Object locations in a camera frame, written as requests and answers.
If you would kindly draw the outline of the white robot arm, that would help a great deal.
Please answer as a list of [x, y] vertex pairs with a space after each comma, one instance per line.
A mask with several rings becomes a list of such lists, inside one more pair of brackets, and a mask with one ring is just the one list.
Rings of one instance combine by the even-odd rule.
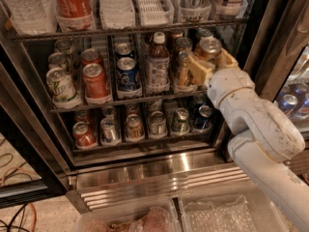
[[305, 149], [299, 130], [273, 102], [260, 98], [255, 83], [238, 67], [217, 67], [188, 54], [194, 81], [207, 95], [234, 137], [234, 163], [273, 201], [299, 232], [309, 232], [309, 187], [285, 164]]

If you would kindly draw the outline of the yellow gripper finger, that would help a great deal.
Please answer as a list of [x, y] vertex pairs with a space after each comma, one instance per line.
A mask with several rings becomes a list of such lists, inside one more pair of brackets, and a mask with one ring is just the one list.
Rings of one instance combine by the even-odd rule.
[[238, 69], [239, 62], [226, 49], [221, 49], [222, 69]]
[[193, 83], [202, 85], [203, 77], [205, 76], [206, 69], [202, 66], [204, 60], [199, 59], [193, 53], [188, 56], [188, 68], [193, 76]]

